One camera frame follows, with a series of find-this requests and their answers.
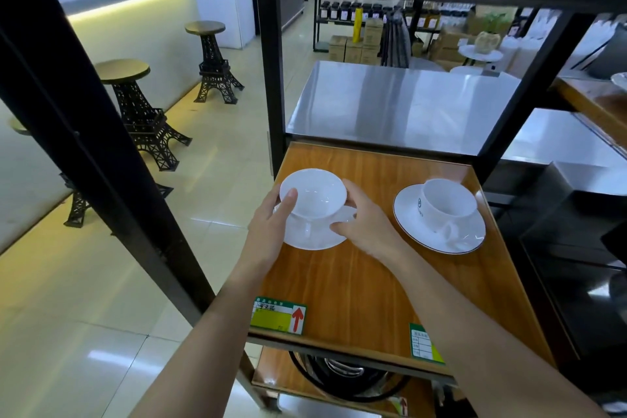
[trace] cup rim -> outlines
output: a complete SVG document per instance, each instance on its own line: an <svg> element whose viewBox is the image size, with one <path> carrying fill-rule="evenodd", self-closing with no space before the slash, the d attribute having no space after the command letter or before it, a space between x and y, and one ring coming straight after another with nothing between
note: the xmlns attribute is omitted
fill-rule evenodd
<svg viewBox="0 0 627 418"><path fill-rule="evenodd" d="M287 192L288 192L288 189L286 190L286 189L284 189L284 188L283 188L283 184L285 183L285 181L286 181L287 179L289 179L289 177L293 176L294 174L296 174L296 173L298 173L298 172L305 171L305 170L318 170L318 171L325 172L325 173L327 173L327 174L331 174L333 177L335 177L335 179L337 179L337 181L340 183L340 185L344 188L344 192L343 192L343 194L342 194L343 200L342 200L341 204L340 204L340 205L339 205L339 206L338 206L338 207L337 207L337 208L336 208L336 209L335 209L332 213L330 213L330 214L328 214L328 215L321 216L321 217L305 217L305 216L302 216L302 215L298 215L298 214L297 214L296 212L294 212L294 211L293 211L290 215L294 215L294 216L296 216L296 217L298 217L298 218L303 218L303 219L305 219L305 220L320 220L321 218L327 218L327 217L331 217L331 216L335 215L335 214L336 214L336 213L340 210L340 208L342 208L342 207L344 206L344 204L346 204L346 199L348 198L348 191L346 190L346 186L345 186L345 185L344 185L344 183L342 182L342 179L341 179L340 177L336 176L336 175L335 175L333 172L331 172L330 170L326 170L326 169L318 169L318 168L316 168L316 167L309 167L309 168L307 168L307 169L299 169L299 170L295 170L294 172L292 172L291 174L289 174L287 177L285 177L285 178L281 181L281 186L279 187L279 192L278 192L278 197L279 197L279 200L283 201L283 200L284 200L284 198L285 198L285 196L287 195Z"/></svg>
<svg viewBox="0 0 627 418"><path fill-rule="evenodd" d="M451 183L451 184L459 185L459 186L463 187L463 189L464 189L466 192L468 192L468 193L470 194L470 196L471 196L471 197L473 198L473 200L474 200L474 208L473 208L473 210L472 210L470 213L465 214L465 215L453 215L453 214L447 214L446 212L443 212L443 211L442 211L442 210L440 210L439 208L436 208L436 206L435 206L433 203L431 203L431 202L429 201L429 199L427 198L427 195L425 195L425 186L426 186L429 182L432 182L432 181L442 181L442 180L444 180L444 181L445 181L445 182L447 182L447 183ZM427 181L423 184L422 193L423 193L423 200L424 200L424 201L426 201L426 202L429 204L429 206L430 206L431 208L433 208L433 209L434 209L435 211L437 211L439 214L444 215L444 216L449 217L449 218L457 218L457 219L459 219L459 218L466 218L466 217L468 217L468 216L472 215L472 214L474 213L474 211L475 211L477 208L479 208L479 204L477 203L477 200L476 200L476 198L474 197L474 195L472 194L472 192L470 192L470 191L469 191L466 187L464 187L462 184L459 184L458 182L455 182L455 181L453 181L453 180L450 180L449 178L430 178L429 180L427 180Z"/></svg>

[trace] coffee cup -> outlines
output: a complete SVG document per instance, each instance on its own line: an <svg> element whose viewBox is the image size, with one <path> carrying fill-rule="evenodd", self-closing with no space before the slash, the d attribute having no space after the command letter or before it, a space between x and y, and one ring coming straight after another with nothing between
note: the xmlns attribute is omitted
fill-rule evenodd
<svg viewBox="0 0 627 418"><path fill-rule="evenodd" d="M446 242L464 238L465 221L476 209L472 192L446 178L425 182L418 197L418 214L422 221Z"/></svg>
<svg viewBox="0 0 627 418"><path fill-rule="evenodd" d="M312 226L330 223L346 202L346 187L340 177L328 170L302 169L289 174L279 189L281 201L291 188L298 192L291 215L304 221L307 238L311 236Z"/></svg>

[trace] hand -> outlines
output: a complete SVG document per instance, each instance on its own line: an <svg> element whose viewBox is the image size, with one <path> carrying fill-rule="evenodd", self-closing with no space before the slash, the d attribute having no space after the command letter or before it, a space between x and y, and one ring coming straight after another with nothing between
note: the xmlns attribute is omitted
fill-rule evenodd
<svg viewBox="0 0 627 418"><path fill-rule="evenodd" d="M399 249L408 248L394 229L388 216L357 185L343 180L348 198L346 204L357 208L356 219L352 222L338 222L330 228L338 235L347 237L353 244L385 263Z"/></svg>
<svg viewBox="0 0 627 418"><path fill-rule="evenodd" d="M285 222L298 198L296 189L291 189L281 202L281 206L273 213L278 202L279 188L280 184L275 185L255 210L255 215L248 224L244 248L239 256L238 265L243 263L244 267L253 266L264 276L277 260L285 238Z"/></svg>

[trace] person's right hand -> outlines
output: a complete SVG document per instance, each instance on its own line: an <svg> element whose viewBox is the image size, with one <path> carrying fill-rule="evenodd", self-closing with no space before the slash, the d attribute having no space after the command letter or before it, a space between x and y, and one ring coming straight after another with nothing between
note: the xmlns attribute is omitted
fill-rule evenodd
<svg viewBox="0 0 627 418"><path fill-rule="evenodd" d="M342 180L348 191L346 204L357 208L356 219L352 222L337 222L330 228L338 235L347 237L353 244L386 262L399 249L407 244L394 229L388 216L374 203L361 188L350 180Z"/></svg>

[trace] red arrow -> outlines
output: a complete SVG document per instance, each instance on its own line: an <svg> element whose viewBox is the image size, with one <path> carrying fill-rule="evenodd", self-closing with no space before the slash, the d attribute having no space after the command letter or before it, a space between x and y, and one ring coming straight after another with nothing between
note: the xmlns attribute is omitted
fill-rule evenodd
<svg viewBox="0 0 627 418"><path fill-rule="evenodd" d="M293 313L292 313L292 317L296 320L294 320L294 330L292 332L296 332L298 330L298 322L301 319L305 318L305 315L303 314L303 310L301 308L297 308Z"/></svg>

